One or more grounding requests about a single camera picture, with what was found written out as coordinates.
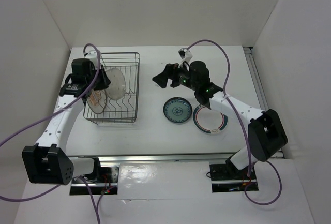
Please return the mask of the clear glass plate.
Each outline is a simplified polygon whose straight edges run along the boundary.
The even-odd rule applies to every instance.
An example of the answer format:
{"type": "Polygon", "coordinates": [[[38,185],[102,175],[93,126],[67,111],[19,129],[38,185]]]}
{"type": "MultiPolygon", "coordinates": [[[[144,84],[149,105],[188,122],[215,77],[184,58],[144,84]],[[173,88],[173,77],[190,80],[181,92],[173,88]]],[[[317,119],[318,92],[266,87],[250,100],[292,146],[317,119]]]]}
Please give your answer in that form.
{"type": "Polygon", "coordinates": [[[111,68],[106,71],[111,81],[108,88],[105,89],[107,96],[112,100],[119,100],[126,93],[126,81],[123,73],[117,68],[111,68]]]}

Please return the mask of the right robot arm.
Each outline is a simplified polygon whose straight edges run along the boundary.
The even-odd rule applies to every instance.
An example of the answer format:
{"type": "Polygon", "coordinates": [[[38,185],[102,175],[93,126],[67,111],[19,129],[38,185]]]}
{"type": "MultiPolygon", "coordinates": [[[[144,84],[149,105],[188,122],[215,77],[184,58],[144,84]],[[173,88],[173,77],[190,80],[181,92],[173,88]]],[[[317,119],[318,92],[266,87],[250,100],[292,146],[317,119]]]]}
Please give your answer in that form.
{"type": "Polygon", "coordinates": [[[192,62],[189,67],[166,64],[163,72],[152,80],[161,88],[166,88],[169,80],[172,88],[185,86],[194,91],[201,105],[239,122],[246,146],[226,160],[225,171],[230,178],[238,178],[244,170],[251,172],[255,162],[268,161],[288,143],[275,110],[257,109],[225,94],[224,88],[210,80],[209,70],[202,61],[192,62]]]}

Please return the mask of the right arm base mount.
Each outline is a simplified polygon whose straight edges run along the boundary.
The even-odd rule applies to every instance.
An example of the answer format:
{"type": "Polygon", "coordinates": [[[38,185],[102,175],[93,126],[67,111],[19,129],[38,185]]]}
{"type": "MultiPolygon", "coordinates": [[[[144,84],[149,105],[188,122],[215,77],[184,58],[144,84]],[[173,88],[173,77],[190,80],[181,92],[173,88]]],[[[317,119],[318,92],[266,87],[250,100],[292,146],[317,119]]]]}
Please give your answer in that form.
{"type": "Polygon", "coordinates": [[[258,191],[257,176],[254,168],[247,176],[248,168],[242,170],[231,169],[225,159],[209,159],[209,169],[206,176],[210,179],[212,193],[241,192],[248,186],[248,191],[258,191]]]}

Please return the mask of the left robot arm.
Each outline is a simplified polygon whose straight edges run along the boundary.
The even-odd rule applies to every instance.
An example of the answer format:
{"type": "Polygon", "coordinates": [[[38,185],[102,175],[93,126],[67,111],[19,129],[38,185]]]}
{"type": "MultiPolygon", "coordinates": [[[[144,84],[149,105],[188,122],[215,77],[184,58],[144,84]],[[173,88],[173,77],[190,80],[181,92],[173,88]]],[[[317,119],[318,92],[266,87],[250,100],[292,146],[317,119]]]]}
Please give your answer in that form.
{"type": "Polygon", "coordinates": [[[102,176],[98,158],[82,156],[70,159],[65,149],[74,123],[92,90],[108,88],[110,80],[97,58],[74,59],[71,68],[72,73],[60,89],[58,106],[44,134],[33,146],[26,146],[22,151],[31,183],[67,185],[78,176],[84,176],[90,182],[96,182],[102,176]]]}

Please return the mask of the orange sunburst plate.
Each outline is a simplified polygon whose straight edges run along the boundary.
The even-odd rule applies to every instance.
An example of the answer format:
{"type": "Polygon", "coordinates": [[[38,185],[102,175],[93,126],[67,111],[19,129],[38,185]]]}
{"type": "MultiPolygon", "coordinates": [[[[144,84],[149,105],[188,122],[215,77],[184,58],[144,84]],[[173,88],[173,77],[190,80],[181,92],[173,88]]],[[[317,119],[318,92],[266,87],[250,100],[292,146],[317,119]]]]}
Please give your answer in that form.
{"type": "Polygon", "coordinates": [[[89,109],[95,114],[101,114],[106,108],[106,93],[104,90],[92,90],[87,99],[89,109]]]}

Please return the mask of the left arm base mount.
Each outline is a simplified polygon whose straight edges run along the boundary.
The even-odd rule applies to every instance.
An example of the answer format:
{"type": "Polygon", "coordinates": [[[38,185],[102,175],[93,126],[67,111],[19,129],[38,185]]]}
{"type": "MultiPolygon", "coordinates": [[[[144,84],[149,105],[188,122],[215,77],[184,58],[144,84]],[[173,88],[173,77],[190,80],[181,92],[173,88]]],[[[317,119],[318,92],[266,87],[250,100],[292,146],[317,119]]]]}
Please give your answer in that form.
{"type": "MultiPolygon", "coordinates": [[[[116,195],[118,193],[119,165],[102,166],[99,158],[94,160],[93,171],[82,175],[93,195],[116,195]]],[[[77,178],[73,179],[69,194],[71,196],[89,195],[85,183],[77,178]]]]}

